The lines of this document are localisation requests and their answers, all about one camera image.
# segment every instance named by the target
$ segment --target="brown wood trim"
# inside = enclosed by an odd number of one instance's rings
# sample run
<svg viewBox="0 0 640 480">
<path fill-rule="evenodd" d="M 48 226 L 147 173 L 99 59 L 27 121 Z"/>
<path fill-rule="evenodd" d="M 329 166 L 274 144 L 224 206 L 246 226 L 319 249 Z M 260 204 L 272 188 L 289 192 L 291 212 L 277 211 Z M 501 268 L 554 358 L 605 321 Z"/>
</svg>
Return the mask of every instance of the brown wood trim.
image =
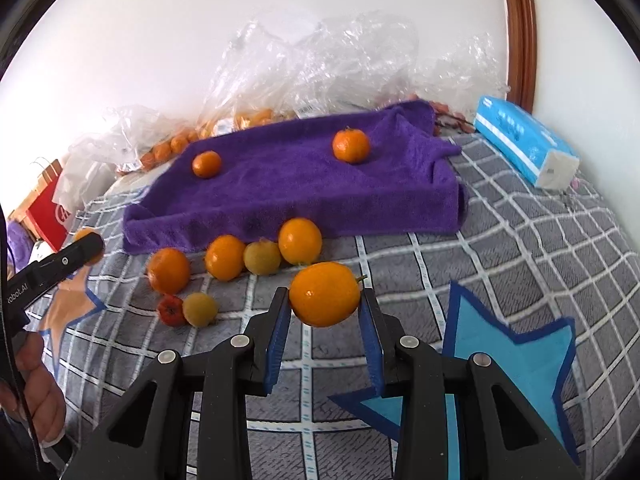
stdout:
<svg viewBox="0 0 640 480">
<path fill-rule="evenodd" d="M 534 0 L 507 0 L 509 77 L 507 99 L 527 112 L 533 110 L 536 93 L 538 37 Z"/>
</svg>

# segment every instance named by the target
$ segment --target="white wall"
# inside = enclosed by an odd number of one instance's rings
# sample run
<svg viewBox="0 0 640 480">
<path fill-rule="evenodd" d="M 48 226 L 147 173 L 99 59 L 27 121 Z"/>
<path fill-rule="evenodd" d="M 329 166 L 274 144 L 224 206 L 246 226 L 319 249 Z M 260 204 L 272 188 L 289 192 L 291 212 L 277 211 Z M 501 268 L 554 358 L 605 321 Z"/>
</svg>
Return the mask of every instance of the white wall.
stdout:
<svg viewBox="0 0 640 480">
<path fill-rule="evenodd" d="M 61 155 L 105 107 L 139 103 L 197 116 L 226 42 L 269 6 L 320 18 L 396 12 L 418 24 L 423 57 L 483 32 L 506 50 L 503 0 L 57 0 L 0 82 L 4 211 L 33 185 L 30 162 Z"/>
<path fill-rule="evenodd" d="M 580 167 L 640 247 L 640 62 L 594 0 L 536 0 L 534 115 L 580 153 Z"/>
</svg>

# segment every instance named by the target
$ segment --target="yellow-green fruit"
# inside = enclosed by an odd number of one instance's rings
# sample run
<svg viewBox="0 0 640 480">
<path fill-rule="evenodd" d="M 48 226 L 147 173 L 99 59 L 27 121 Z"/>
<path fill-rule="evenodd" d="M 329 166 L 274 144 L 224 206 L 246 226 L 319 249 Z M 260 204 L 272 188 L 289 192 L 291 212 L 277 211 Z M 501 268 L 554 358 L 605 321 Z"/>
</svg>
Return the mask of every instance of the yellow-green fruit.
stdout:
<svg viewBox="0 0 640 480">
<path fill-rule="evenodd" d="M 182 302 L 182 314 L 190 325 L 202 328 L 216 319 L 218 302 L 203 292 L 194 292 Z"/>
<path fill-rule="evenodd" d="M 244 249 L 244 266 L 254 274 L 265 276 L 278 272 L 282 257 L 278 244 L 261 238 Z"/>
</svg>

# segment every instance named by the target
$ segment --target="purple object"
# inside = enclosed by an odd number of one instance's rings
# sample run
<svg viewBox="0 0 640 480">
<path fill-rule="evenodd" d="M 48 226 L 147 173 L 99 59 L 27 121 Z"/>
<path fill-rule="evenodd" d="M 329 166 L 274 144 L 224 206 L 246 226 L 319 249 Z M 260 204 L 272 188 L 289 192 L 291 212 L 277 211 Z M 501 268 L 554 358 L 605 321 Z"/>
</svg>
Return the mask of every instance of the purple object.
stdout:
<svg viewBox="0 0 640 480">
<path fill-rule="evenodd" d="M 466 211 L 464 187 L 446 160 L 459 146 L 433 137 L 424 101 L 379 112 L 287 121 L 189 146 L 124 214 L 124 250 L 203 251 L 219 235 L 275 240 L 290 218 L 309 218 L 325 238 L 400 232 L 454 233 Z M 337 160 L 337 131 L 370 139 L 358 165 Z M 222 171 L 203 180 L 193 158 L 215 150 Z"/>
<path fill-rule="evenodd" d="M 33 240 L 24 227 L 15 220 L 11 220 L 6 226 L 6 241 L 11 248 L 11 253 L 7 251 L 7 259 L 11 261 L 11 254 L 13 254 L 15 272 L 20 272 L 29 264 Z"/>
</svg>

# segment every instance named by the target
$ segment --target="star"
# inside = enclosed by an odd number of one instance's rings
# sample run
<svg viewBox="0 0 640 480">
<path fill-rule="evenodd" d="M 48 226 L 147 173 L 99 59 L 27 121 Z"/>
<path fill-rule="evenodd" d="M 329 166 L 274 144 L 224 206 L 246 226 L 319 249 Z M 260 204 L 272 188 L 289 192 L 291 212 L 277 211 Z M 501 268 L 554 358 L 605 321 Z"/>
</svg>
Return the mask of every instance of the star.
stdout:
<svg viewBox="0 0 640 480">
<path fill-rule="evenodd" d="M 560 318 L 532 332 L 517 334 L 498 322 L 470 291 L 452 282 L 442 354 L 466 360 L 476 352 L 490 355 L 500 365 L 577 462 L 574 437 L 560 397 L 575 357 L 574 320 Z M 398 440 L 402 397 L 382 399 L 373 388 L 367 388 L 330 399 Z M 449 480 L 454 480 L 460 476 L 454 396 L 446 396 L 446 406 Z"/>
<path fill-rule="evenodd" d="M 51 355 L 56 377 L 60 365 L 60 347 L 66 327 L 106 308 L 86 285 L 90 270 L 91 267 L 84 266 L 75 275 L 60 282 L 38 326 L 38 332 L 42 335 L 50 334 Z"/>
</svg>

